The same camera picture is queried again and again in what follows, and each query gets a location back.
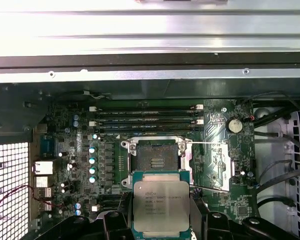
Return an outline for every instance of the electrolytic capacitor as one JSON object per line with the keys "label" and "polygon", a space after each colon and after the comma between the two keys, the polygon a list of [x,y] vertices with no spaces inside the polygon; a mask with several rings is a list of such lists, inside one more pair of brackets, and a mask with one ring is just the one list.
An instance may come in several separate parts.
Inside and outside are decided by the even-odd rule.
{"label": "electrolytic capacitor", "polygon": [[78,167],[78,164],[76,162],[72,162],[69,164],[70,169],[77,168],[77,167]]}
{"label": "electrolytic capacitor", "polygon": [[61,189],[61,193],[65,193],[65,192],[67,192],[67,191],[69,191],[69,187],[68,186],[65,186],[63,189]]}
{"label": "electrolytic capacitor", "polygon": [[60,184],[60,186],[62,188],[64,188],[65,186],[68,186],[69,185],[69,182],[68,181],[64,181],[63,183]]}
{"label": "electrolytic capacitor", "polygon": [[68,153],[66,151],[59,152],[59,157],[66,157]]}
{"label": "electrolytic capacitor", "polygon": [[96,162],[96,158],[95,157],[90,157],[89,158],[89,163],[90,164],[94,164]]}
{"label": "electrolytic capacitor", "polygon": [[80,204],[79,202],[77,202],[77,203],[74,205],[74,207],[75,207],[76,209],[80,209],[80,208],[81,208],[81,204]]}
{"label": "electrolytic capacitor", "polygon": [[73,121],[72,125],[73,125],[75,128],[77,128],[77,127],[79,127],[79,122],[78,122],[78,121]]}
{"label": "electrolytic capacitor", "polygon": [[93,184],[96,180],[97,180],[97,177],[96,177],[96,176],[91,176],[91,177],[89,178],[89,182],[92,183],[92,184]]}
{"label": "electrolytic capacitor", "polygon": [[79,120],[79,115],[77,115],[77,114],[73,115],[73,120],[78,121]]}
{"label": "electrolytic capacitor", "polygon": [[95,174],[96,170],[97,170],[97,168],[96,168],[95,166],[93,166],[93,167],[91,167],[91,168],[89,169],[89,173],[90,173],[90,174]]}
{"label": "electrolytic capacitor", "polygon": [[96,148],[94,146],[89,148],[89,153],[93,154],[94,152],[96,152]]}

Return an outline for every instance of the chip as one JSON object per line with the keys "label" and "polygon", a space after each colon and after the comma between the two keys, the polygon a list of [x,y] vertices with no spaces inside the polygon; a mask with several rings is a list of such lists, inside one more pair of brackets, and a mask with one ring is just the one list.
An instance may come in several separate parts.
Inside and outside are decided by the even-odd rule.
{"label": "chip", "polygon": [[238,206],[238,215],[245,216],[248,215],[248,209],[246,206]]}

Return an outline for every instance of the capacitor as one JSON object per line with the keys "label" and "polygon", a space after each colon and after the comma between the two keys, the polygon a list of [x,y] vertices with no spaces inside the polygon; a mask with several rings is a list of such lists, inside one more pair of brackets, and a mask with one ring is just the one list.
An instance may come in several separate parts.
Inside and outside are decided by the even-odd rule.
{"label": "capacitor", "polygon": [[79,115],[77,115],[77,114],[73,115],[73,120],[78,121],[79,120]]}
{"label": "capacitor", "polygon": [[96,168],[95,166],[93,166],[93,167],[91,167],[91,168],[89,169],[89,173],[90,173],[90,174],[95,174],[96,170],[97,170],[97,168]]}
{"label": "capacitor", "polygon": [[226,122],[225,128],[232,134],[238,134],[242,131],[244,125],[238,118],[233,117]]}
{"label": "capacitor", "polygon": [[80,209],[80,208],[81,208],[81,204],[80,204],[79,202],[77,202],[77,203],[74,205],[74,207],[75,207],[76,209]]}
{"label": "capacitor", "polygon": [[89,158],[89,163],[90,164],[94,164],[96,162],[96,158],[95,157],[90,157]]}
{"label": "capacitor", "polygon": [[247,173],[247,176],[248,176],[249,178],[252,178],[252,177],[254,176],[254,173],[253,173],[252,171],[249,171],[249,172]]}
{"label": "capacitor", "polygon": [[69,187],[68,186],[65,186],[64,188],[61,189],[61,193],[65,193],[66,191],[69,190]]}
{"label": "capacitor", "polygon": [[66,151],[59,152],[59,157],[65,157],[68,153]]}
{"label": "capacitor", "polygon": [[60,184],[60,186],[62,188],[64,188],[65,186],[68,186],[69,185],[69,182],[68,181],[64,181],[63,183]]}
{"label": "capacitor", "polygon": [[76,162],[72,162],[69,164],[70,169],[77,168],[77,167],[78,167],[78,164]]}
{"label": "capacitor", "polygon": [[91,176],[89,178],[89,182],[93,184],[96,181],[96,179],[97,179],[96,176]]}
{"label": "capacitor", "polygon": [[77,128],[77,127],[79,127],[79,122],[78,122],[78,121],[73,121],[72,125],[73,125],[75,128]]}
{"label": "capacitor", "polygon": [[89,153],[93,154],[96,151],[96,148],[94,146],[89,148]]}

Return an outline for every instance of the metal bar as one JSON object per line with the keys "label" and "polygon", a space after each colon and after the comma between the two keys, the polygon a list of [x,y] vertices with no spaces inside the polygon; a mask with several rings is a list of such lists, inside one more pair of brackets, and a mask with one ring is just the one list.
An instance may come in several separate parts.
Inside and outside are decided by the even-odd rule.
{"label": "metal bar", "polygon": [[203,69],[149,71],[93,71],[0,74],[0,83],[46,83],[124,80],[210,80],[210,79],[300,78],[300,68]]}

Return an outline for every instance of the metal frame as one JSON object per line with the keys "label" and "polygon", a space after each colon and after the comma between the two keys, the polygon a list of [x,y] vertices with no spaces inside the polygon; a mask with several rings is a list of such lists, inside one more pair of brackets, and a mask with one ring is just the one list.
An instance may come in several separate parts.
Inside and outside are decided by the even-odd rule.
{"label": "metal frame", "polygon": [[0,56],[293,51],[300,0],[0,2]]}

